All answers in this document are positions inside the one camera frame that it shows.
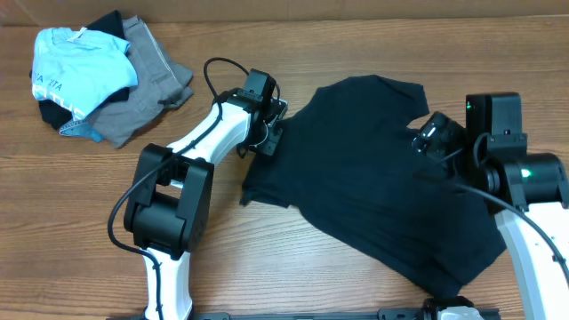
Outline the dark navy t-shirt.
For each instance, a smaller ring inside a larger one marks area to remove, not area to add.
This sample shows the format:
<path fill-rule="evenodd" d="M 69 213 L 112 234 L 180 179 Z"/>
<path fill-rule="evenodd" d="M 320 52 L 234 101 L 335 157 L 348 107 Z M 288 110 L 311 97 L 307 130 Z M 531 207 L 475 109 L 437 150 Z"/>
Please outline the dark navy t-shirt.
<path fill-rule="evenodd" d="M 369 75 L 321 87 L 281 123 L 275 154 L 253 159 L 241 202 L 294 206 L 431 295 L 456 296 L 506 245 L 484 200 L 442 186 L 445 170 L 413 149 L 411 122 L 428 112 L 420 84 Z"/>

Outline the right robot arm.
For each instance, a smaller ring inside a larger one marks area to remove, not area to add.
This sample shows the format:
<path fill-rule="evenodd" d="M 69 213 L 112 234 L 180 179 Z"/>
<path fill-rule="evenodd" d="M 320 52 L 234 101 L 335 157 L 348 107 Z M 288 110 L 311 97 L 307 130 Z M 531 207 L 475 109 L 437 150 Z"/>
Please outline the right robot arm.
<path fill-rule="evenodd" d="M 551 153 L 529 153 L 517 92 L 469 94 L 466 123 L 441 112 L 412 146 L 449 171 L 442 185 L 484 198 L 507 245 L 528 319 L 568 317 L 568 177 Z"/>

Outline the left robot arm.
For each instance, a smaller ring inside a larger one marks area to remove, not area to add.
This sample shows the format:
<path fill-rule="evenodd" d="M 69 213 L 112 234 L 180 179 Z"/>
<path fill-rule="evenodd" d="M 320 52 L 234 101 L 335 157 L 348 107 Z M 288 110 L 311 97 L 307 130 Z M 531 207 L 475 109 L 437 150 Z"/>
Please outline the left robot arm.
<path fill-rule="evenodd" d="M 204 235 L 213 171 L 228 152 L 244 146 L 271 156 L 282 134 L 278 122 L 288 109 L 274 98 L 269 107 L 254 109 L 236 94 L 190 133 L 166 147 L 147 145 L 140 153 L 124 226 L 143 251 L 148 305 L 144 319 L 190 319 L 191 253 Z"/>

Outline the grey folded garment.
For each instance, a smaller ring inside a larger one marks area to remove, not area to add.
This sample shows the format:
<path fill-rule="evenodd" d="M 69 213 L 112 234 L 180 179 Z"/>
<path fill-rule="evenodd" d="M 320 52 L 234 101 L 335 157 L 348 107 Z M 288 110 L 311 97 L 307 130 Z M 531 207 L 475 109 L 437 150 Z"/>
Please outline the grey folded garment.
<path fill-rule="evenodd" d="M 108 103 L 87 118 L 94 131 L 116 148 L 165 111 L 181 107 L 193 95 L 189 87 L 193 71 L 172 60 L 141 18 L 124 20 L 123 27 L 130 42 L 128 59 L 138 84 L 130 89 L 128 100 Z"/>

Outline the light blue folded t-shirt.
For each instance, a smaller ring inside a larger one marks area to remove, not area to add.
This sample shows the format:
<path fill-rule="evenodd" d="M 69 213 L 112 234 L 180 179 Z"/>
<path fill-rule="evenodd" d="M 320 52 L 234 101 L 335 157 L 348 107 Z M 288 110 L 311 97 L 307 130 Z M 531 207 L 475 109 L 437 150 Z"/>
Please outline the light blue folded t-shirt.
<path fill-rule="evenodd" d="M 60 135 L 100 142 L 103 136 L 88 116 L 122 88 L 138 84 L 127 58 L 130 43 L 110 34 L 81 28 L 47 28 L 37 34 L 31 91 L 35 100 L 51 100 L 72 113 Z"/>

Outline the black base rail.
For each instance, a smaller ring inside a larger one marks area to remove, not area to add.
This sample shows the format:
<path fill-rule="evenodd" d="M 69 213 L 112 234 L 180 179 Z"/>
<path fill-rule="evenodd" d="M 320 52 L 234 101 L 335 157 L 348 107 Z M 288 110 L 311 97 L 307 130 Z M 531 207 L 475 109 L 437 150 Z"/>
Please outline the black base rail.
<path fill-rule="evenodd" d="M 463 296 L 451 299 L 430 298 L 420 308 L 380 308 L 375 312 L 332 312 L 231 315 L 229 313 L 195 313 L 190 320 L 437 320 L 437 319 L 483 319 L 501 320 L 497 308 L 476 308 Z"/>

